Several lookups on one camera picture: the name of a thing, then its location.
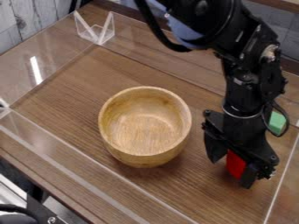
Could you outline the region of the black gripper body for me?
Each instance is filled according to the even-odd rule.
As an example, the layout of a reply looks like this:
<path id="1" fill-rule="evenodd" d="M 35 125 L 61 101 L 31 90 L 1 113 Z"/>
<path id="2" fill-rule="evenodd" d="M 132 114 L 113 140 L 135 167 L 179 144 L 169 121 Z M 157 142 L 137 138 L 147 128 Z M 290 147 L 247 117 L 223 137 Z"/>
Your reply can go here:
<path id="1" fill-rule="evenodd" d="M 228 151 L 234 151 L 248 164 L 258 167 L 258 179 L 270 179 L 275 174 L 279 156 L 267 141 L 267 129 L 259 115 L 236 118 L 212 110 L 203 112 L 203 131 L 223 135 Z"/>

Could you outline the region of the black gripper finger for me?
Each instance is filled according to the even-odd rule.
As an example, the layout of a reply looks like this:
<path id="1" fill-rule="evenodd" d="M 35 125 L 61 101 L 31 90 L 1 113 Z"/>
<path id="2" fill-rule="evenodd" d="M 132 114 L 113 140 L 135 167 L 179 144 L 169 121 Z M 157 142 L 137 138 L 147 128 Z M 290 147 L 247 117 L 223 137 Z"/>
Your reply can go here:
<path id="1" fill-rule="evenodd" d="M 240 176 L 240 186 L 248 189 L 254 185 L 256 178 L 258 167 L 255 164 L 248 164 Z"/>
<path id="2" fill-rule="evenodd" d="M 205 130 L 204 145 L 208 159 L 215 164 L 228 153 L 227 139 Z"/>

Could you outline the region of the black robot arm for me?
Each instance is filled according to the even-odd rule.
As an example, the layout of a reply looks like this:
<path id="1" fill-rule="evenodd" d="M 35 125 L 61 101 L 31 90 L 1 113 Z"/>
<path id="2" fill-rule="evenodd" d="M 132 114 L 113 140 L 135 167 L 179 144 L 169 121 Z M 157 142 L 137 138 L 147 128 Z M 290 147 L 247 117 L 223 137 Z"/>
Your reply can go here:
<path id="1" fill-rule="evenodd" d="M 204 145 L 211 162 L 227 159 L 229 174 L 250 188 L 276 172 L 279 156 L 267 134 L 290 127 L 276 103 L 286 93 L 278 35 L 242 0 L 135 0 L 163 45 L 180 53 L 211 49 L 225 79 L 221 111 L 203 112 Z"/>

